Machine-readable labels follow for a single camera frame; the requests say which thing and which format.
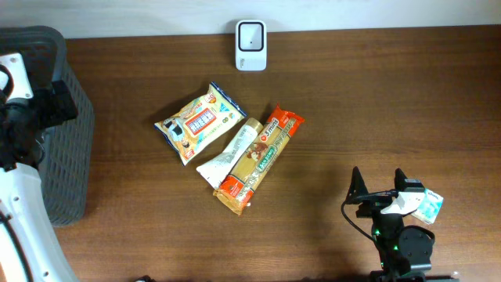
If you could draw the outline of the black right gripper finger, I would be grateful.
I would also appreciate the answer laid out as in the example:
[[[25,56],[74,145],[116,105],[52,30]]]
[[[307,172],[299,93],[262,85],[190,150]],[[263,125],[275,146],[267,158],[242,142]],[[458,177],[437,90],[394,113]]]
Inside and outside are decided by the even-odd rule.
[[[348,188],[346,202],[348,204],[358,204],[368,194],[369,193],[366,188],[363,177],[361,175],[361,172],[359,171],[359,168],[355,166],[352,170],[351,183]]]
[[[400,168],[395,170],[395,178],[394,178],[395,189],[399,192],[403,192],[408,184],[406,182],[406,176]]]

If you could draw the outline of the spaghetti pasta packet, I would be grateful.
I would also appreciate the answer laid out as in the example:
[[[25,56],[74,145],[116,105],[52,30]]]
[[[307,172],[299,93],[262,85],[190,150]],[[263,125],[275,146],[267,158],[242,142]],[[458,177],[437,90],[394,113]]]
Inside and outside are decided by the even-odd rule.
[[[214,196],[232,212],[241,215],[284,147],[304,122],[302,116],[276,107]]]

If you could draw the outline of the white tube gold cap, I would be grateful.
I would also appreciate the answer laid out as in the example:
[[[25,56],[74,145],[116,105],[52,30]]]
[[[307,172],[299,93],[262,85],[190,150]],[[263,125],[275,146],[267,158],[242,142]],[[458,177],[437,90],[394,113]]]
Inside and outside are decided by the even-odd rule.
[[[262,129],[261,122],[255,118],[249,118],[228,146],[218,156],[198,166],[196,171],[214,190],[217,190]]]

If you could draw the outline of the yellow snack bag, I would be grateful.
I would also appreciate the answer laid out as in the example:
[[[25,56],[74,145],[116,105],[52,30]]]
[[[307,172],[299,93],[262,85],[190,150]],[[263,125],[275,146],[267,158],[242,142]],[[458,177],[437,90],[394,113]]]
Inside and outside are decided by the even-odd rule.
[[[247,116],[243,108],[215,82],[178,113],[158,121],[155,128],[187,165],[209,144]]]

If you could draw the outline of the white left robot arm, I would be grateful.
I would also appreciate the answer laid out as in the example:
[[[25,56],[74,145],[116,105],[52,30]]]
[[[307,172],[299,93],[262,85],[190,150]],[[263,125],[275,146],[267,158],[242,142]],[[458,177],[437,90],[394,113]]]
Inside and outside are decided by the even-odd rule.
[[[49,160],[50,128],[77,117],[62,81],[33,90],[1,84],[1,268],[7,281],[75,281],[48,214],[40,166]]]

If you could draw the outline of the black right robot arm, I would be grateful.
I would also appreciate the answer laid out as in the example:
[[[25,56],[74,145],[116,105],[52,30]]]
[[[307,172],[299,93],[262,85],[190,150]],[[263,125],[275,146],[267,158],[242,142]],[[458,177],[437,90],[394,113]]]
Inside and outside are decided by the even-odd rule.
[[[406,225],[404,218],[414,213],[426,220],[423,208],[436,194],[418,179],[395,170],[395,187],[370,193],[362,174],[354,167],[347,196],[341,204],[344,219],[377,249],[381,270],[369,274],[370,281],[456,281],[453,276],[428,276],[435,235],[430,230]]]

